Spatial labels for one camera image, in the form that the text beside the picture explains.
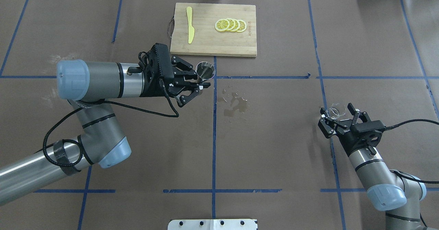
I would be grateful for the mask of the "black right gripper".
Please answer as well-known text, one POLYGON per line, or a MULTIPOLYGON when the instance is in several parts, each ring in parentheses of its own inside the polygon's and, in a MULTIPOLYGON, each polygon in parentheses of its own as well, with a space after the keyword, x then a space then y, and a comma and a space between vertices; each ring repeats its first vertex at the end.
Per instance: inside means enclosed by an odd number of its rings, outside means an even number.
POLYGON ((362 112, 355 108, 351 102, 347 105, 347 109, 350 114, 352 114, 353 119, 338 121, 341 125, 346 125, 346 129, 337 125, 337 120, 329 117, 329 114, 323 107, 320 108, 320 120, 317 125, 326 139, 336 135, 346 155, 349 157, 353 152, 369 146, 367 142, 363 140, 363 134, 353 132, 350 130, 350 126, 363 125, 372 122, 372 120, 367 112, 362 112))

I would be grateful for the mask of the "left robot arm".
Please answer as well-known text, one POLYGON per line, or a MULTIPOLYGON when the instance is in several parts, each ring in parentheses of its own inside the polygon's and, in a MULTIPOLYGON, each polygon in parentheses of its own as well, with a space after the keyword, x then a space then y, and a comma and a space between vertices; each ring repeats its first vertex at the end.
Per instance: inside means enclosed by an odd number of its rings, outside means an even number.
POLYGON ((1 205, 93 164, 103 169, 132 153, 113 111, 123 97, 175 98, 184 106, 208 88, 210 63, 194 66, 175 55, 141 52, 139 63, 63 60, 57 64, 59 96, 74 108, 46 133, 42 148, 1 169, 1 205))

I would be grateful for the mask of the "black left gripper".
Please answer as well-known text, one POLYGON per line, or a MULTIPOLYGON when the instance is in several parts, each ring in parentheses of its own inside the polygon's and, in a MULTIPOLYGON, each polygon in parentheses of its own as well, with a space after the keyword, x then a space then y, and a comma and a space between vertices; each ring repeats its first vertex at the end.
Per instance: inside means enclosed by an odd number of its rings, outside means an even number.
POLYGON ((192 65, 182 58, 172 55, 171 62, 158 62, 158 96, 173 97, 179 107, 210 87, 211 63, 202 61, 192 65))

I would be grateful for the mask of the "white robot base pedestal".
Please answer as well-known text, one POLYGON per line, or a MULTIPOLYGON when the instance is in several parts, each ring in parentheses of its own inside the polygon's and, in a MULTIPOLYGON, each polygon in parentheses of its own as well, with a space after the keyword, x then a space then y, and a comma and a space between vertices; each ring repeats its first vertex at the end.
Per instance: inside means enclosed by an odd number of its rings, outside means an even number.
POLYGON ((176 219, 168 230, 257 230, 256 219, 176 219))

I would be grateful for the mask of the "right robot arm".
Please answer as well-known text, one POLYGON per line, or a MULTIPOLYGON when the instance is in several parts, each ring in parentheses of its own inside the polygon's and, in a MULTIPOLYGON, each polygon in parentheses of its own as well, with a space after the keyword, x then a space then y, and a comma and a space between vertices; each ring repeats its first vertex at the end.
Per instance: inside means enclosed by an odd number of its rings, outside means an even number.
POLYGON ((320 109, 318 127, 325 138, 339 138, 370 202, 385 213, 387 230, 427 230, 420 212, 420 202, 427 194, 426 182, 389 169, 377 150, 386 125, 352 104, 347 108, 350 119, 340 119, 336 107, 320 109))

